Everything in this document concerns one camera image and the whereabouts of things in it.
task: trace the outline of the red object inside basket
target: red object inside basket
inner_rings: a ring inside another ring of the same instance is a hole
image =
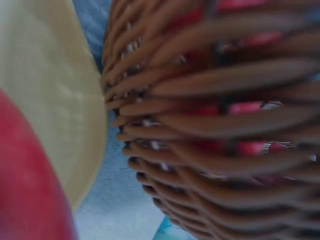
[[[241,11],[247,8],[263,5],[267,0],[221,0],[217,6],[218,14]],[[187,26],[196,24],[203,19],[205,9],[200,7],[188,14],[185,14],[171,23],[169,31],[179,31]],[[282,35],[277,32],[264,32],[259,35],[249,36],[242,39],[235,39],[231,42],[225,42],[224,51],[235,51],[239,48],[250,48],[271,44],[279,39]],[[196,49],[183,55],[187,62],[205,61],[209,49]],[[228,107],[229,115],[248,114],[262,110],[262,102],[245,102],[235,103]],[[200,107],[190,112],[191,115],[216,116],[219,114],[219,108],[216,105]],[[201,140],[192,143],[196,148],[205,152],[215,152],[225,154],[225,147],[222,142],[214,140]],[[280,143],[266,144],[264,141],[240,141],[235,145],[235,151],[240,156],[249,156],[264,153],[282,151],[286,147]],[[283,184],[289,180],[282,176],[260,176],[248,179],[253,185],[276,185]]]
[[[68,202],[41,144],[1,90],[0,112],[0,239],[77,239]]]

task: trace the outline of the basket weave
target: basket weave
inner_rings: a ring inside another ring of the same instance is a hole
[[[319,239],[320,1],[221,3],[113,2],[101,82],[123,153],[155,205],[199,240]],[[281,104],[231,113],[270,101]],[[281,149],[238,147],[261,142]],[[270,176],[281,181],[259,180]]]

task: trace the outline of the blue tablecloth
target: blue tablecloth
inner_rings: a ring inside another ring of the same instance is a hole
[[[73,0],[78,18],[92,54],[101,70],[101,55],[110,0]],[[127,166],[121,153],[123,145],[116,141],[117,128],[109,113],[109,129],[105,157],[95,184],[75,221],[81,240],[152,240],[163,214],[153,205]]]

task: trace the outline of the light blue cloth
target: light blue cloth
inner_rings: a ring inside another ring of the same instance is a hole
[[[101,66],[110,0],[73,0],[94,59]],[[75,213],[81,240],[152,240],[164,216],[128,168],[110,112],[105,157],[95,184]]]

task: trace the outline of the red item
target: red item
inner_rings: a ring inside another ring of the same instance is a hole
[[[0,90],[0,239],[76,240],[68,202],[31,127]]]

